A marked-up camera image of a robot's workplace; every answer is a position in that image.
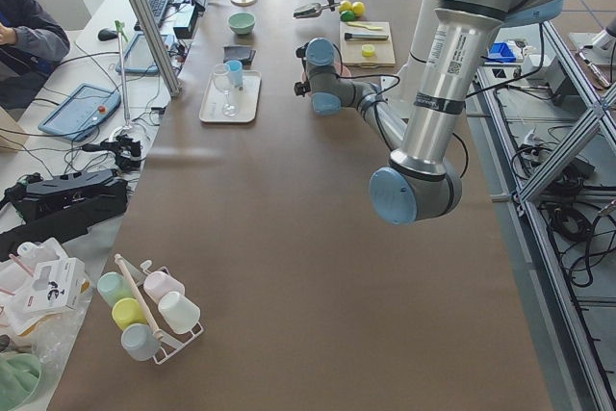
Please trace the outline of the pink cup on rack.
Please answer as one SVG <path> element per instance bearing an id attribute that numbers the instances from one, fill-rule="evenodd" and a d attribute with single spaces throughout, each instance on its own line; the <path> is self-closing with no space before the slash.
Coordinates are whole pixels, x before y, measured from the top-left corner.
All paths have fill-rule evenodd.
<path id="1" fill-rule="evenodd" d="M 184 284 L 162 270 L 149 273 L 143 281 L 143 289 L 155 303 L 169 292 L 185 293 Z"/>

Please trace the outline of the aluminium frame post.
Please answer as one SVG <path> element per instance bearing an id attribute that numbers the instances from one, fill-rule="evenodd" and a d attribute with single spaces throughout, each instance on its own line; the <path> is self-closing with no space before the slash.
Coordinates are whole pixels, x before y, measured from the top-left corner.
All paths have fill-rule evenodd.
<path id="1" fill-rule="evenodd" d="M 181 92 L 181 84 L 171 65 L 170 58 L 165 49 L 163 40 L 161 39 L 160 31 L 155 24 L 154 16 L 147 0 L 129 0 L 129 3 L 141 25 L 141 31 L 145 35 L 150 52 L 159 69 L 159 74 L 167 87 L 169 95 L 171 97 L 178 96 Z"/>

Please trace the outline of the white cup on rack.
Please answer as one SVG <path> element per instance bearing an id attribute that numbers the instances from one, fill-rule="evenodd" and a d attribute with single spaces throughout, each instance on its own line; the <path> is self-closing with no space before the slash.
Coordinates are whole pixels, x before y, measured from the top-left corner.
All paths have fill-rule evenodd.
<path id="1" fill-rule="evenodd" d="M 188 333 L 199 321 L 200 308 L 185 295 L 171 291 L 158 302 L 158 311 L 176 334 Z"/>

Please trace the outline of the clear wine glass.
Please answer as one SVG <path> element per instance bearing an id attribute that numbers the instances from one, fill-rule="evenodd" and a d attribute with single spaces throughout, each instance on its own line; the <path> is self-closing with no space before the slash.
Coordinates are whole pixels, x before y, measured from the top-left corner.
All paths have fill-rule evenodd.
<path id="1" fill-rule="evenodd" d="M 227 64 L 216 64 L 213 68 L 212 76 L 215 89 L 224 96 L 222 113 L 228 117 L 236 116 L 239 109 L 230 97 L 232 82 L 230 80 L 229 66 Z"/>

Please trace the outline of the blue teach pendant far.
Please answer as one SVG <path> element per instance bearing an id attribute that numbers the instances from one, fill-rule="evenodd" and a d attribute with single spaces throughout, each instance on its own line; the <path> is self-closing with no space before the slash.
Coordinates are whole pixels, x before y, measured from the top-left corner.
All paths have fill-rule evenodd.
<path id="1" fill-rule="evenodd" d="M 123 47 L 124 71 L 127 75 L 158 75 L 159 68 L 150 51 L 145 34 L 137 31 Z"/>

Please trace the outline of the blue teach pendant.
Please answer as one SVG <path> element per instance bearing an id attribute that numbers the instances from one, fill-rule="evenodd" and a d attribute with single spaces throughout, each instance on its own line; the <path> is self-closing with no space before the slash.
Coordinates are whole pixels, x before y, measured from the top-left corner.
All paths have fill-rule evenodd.
<path id="1" fill-rule="evenodd" d="M 42 120 L 38 129 L 69 141 L 85 140 L 120 105 L 118 90 L 82 84 Z"/>
<path id="2" fill-rule="evenodd" d="M 150 51 L 145 34 L 137 31 L 123 47 L 124 71 L 127 75 L 158 75 L 159 68 Z"/>

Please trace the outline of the green cup on rack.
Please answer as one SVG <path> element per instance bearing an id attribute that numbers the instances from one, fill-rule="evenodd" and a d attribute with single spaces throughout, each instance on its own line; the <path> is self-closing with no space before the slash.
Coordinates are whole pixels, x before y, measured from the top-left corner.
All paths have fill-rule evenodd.
<path id="1" fill-rule="evenodd" d="M 97 281 L 96 289 L 110 308 L 121 299 L 133 296 L 124 276 L 115 271 L 102 274 Z"/>

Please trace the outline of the pink bowl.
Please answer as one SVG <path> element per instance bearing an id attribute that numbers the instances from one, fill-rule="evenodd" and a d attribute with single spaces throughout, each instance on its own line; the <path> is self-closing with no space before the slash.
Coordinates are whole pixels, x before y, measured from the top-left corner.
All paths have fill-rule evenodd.
<path id="1" fill-rule="evenodd" d="M 349 68 L 347 66 L 345 66 L 344 64 L 341 64 L 339 61 L 335 61 L 334 64 L 333 64 L 333 67 L 334 67 L 335 74 L 337 76 L 342 76 L 342 77 L 350 77 L 351 76 L 351 72 L 350 72 Z M 300 80 L 305 85 L 308 84 L 308 77 L 307 77 L 307 74 L 306 74 L 305 71 L 302 72 Z"/>

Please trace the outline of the green lime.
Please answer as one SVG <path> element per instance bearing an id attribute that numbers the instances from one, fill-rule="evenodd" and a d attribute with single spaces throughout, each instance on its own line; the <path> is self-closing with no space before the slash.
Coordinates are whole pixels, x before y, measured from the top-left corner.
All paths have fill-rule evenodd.
<path id="1" fill-rule="evenodd" d="M 354 21 L 356 18 L 353 11 L 343 11 L 340 14 L 340 20 L 343 22 Z"/>

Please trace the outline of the black computer mouse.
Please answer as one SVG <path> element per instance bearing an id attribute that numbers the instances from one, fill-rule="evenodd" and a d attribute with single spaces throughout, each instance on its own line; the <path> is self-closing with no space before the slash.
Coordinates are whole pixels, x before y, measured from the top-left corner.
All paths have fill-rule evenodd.
<path id="1" fill-rule="evenodd" d="M 111 30 L 109 28 L 103 28 L 98 31 L 97 39 L 100 41 L 109 41 L 109 40 L 117 39 L 117 31 Z"/>

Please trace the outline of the yellow lemon upper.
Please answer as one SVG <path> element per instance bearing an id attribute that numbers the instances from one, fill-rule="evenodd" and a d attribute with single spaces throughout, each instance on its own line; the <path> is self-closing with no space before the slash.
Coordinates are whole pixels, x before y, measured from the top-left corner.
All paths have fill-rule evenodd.
<path id="1" fill-rule="evenodd" d="M 338 12 L 351 12 L 352 11 L 352 3 L 349 0 L 342 0 L 338 5 Z"/>

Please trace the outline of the steel ice scoop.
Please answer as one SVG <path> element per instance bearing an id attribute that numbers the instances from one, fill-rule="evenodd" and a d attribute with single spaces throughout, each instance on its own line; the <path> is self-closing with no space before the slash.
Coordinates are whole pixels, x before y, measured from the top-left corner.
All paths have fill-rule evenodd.
<path id="1" fill-rule="evenodd" d="M 304 6 L 298 7 L 293 12 L 294 19 L 313 18 L 319 17 L 325 10 L 335 11 L 340 5 L 339 2 L 323 5 L 321 3 L 309 3 Z"/>

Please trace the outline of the yellow plastic knife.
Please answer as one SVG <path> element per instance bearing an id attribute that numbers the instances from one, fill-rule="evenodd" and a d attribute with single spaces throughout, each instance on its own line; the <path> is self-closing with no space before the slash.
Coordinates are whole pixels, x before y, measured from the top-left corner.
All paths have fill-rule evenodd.
<path id="1" fill-rule="evenodd" d="M 361 29 L 366 29 L 369 31 L 383 31 L 383 27 L 381 26 L 375 26 L 375 25 L 371 25 L 371 24 L 367 24 L 367 23 L 361 23 L 361 22 L 355 22 L 355 21 L 349 21 L 346 23 L 347 26 L 349 27 L 353 27 L 353 28 L 361 28 Z"/>

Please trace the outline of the light blue cup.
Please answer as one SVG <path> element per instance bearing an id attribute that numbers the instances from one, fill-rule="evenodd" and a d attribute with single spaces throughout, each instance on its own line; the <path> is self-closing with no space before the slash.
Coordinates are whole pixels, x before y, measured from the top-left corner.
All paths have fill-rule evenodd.
<path id="1" fill-rule="evenodd" d="M 239 60 L 229 60 L 225 63 L 228 66 L 228 79 L 234 88 L 241 88 L 244 84 L 244 68 Z"/>

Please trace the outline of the yellow lemon lower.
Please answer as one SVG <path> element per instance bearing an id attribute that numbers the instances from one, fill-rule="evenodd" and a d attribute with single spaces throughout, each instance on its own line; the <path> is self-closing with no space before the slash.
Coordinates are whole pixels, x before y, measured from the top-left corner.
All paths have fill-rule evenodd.
<path id="1" fill-rule="evenodd" d="M 365 4 L 361 1 L 355 1 L 351 4 L 351 10 L 356 17 L 361 17 L 366 11 Z"/>

